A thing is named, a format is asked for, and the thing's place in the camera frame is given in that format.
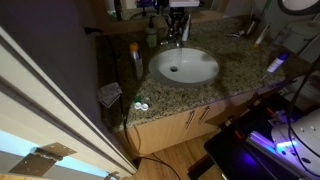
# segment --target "paper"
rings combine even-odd
[[[98,99],[103,105],[105,105],[107,108],[110,108],[121,94],[122,91],[119,87],[119,84],[114,82],[99,89]]]

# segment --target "cable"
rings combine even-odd
[[[293,108],[294,108],[294,104],[300,94],[300,91],[302,89],[302,87],[304,86],[304,84],[308,81],[309,77],[311,76],[311,74],[313,73],[313,71],[316,69],[318,63],[320,62],[320,55],[318,57],[318,59],[316,61],[314,61],[312,63],[312,66],[310,68],[310,70],[308,71],[307,75],[305,76],[305,78],[303,79],[299,89],[297,90],[297,92],[294,94],[289,106],[288,106],[288,110],[287,110],[287,122],[288,122],[288,136],[289,136],[289,139],[290,139],[290,142],[291,142],[291,145],[293,147],[293,150],[295,152],[295,154],[297,155],[298,157],[298,160],[300,162],[300,164],[302,165],[302,167],[307,171],[309,172],[310,174],[316,176],[316,177],[320,177],[320,175],[318,174],[315,174],[313,172],[311,172],[308,168],[305,167],[305,165],[303,164],[303,162],[301,161],[300,159],[300,156],[299,156],[299,153],[297,151],[297,149],[295,148],[295,146],[293,145],[293,142],[292,142],[292,137],[291,137],[291,132],[294,134],[294,136],[309,150],[311,151],[313,154],[315,154],[318,158],[320,158],[320,155],[318,153],[316,153],[315,151],[313,151],[308,145],[306,145],[300,138],[299,136],[295,133],[294,129],[292,128],[291,126],[291,116],[292,116],[292,111],[293,111]]]
[[[169,164],[167,164],[167,163],[165,163],[164,161],[162,161],[162,160],[161,160],[160,158],[158,158],[158,156],[156,156],[154,153],[152,153],[152,155],[153,155],[154,157],[156,157],[158,160],[156,160],[156,159],[151,159],[151,158],[147,158],[147,157],[142,157],[142,158],[143,158],[143,159],[147,159],[147,160],[151,160],[151,161],[155,161],[155,162],[158,162],[158,163],[160,163],[160,164],[163,164],[163,165],[169,167],[169,168],[176,174],[176,176],[178,177],[178,179],[181,180],[179,174],[177,173],[177,171],[175,171],[175,170],[173,169],[172,166],[170,166]]]
[[[123,120],[124,134],[125,134],[125,138],[126,138],[128,144],[129,144],[129,147],[132,148],[131,143],[130,143],[130,141],[129,141],[129,136],[128,136],[127,122],[128,122],[128,118],[125,117],[124,120]],[[156,160],[156,159],[151,159],[151,158],[147,158],[147,157],[141,157],[141,158],[142,158],[142,159],[147,159],[147,160],[150,160],[150,161],[154,161],[154,162],[158,162],[158,163],[160,163],[160,164],[163,164],[163,165],[169,167],[169,168],[176,174],[176,176],[178,177],[178,179],[181,180],[179,174],[177,173],[177,171],[175,171],[175,170],[173,169],[173,167],[171,167],[169,164],[167,164],[167,163],[165,163],[164,161],[162,161],[162,160],[161,160],[158,156],[156,156],[154,153],[152,153],[152,155],[153,155],[154,157],[156,157],[158,160]]]
[[[152,155],[157,158],[159,161],[162,161],[158,156],[156,156],[154,153],[152,153]]]

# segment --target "led light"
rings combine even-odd
[[[291,143],[291,141],[287,141],[287,142],[282,142],[282,143],[277,144],[277,147],[278,147],[278,148],[283,148],[283,147],[288,147],[288,146],[291,147],[292,144],[293,144],[294,146],[296,146],[298,143],[297,143],[296,141],[292,141],[292,143]]]
[[[261,134],[254,131],[250,134],[250,139],[253,142],[257,143],[259,146],[267,149],[272,153],[275,153],[274,144],[265,137],[263,137]]]

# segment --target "cabinet handle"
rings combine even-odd
[[[189,119],[188,119],[188,121],[186,122],[186,129],[189,128],[190,123],[191,123],[191,120],[193,119],[193,116],[194,116],[194,110],[190,112]]]
[[[202,116],[199,118],[199,122],[198,124],[200,125],[202,123],[202,121],[204,120],[204,118],[207,116],[208,112],[210,111],[210,106],[207,106],[205,108],[204,113],[202,114]]]

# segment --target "soap dispenser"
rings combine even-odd
[[[152,22],[152,18],[154,16],[150,16],[150,22],[146,29],[146,40],[149,48],[155,48],[157,46],[157,29],[154,27]]]

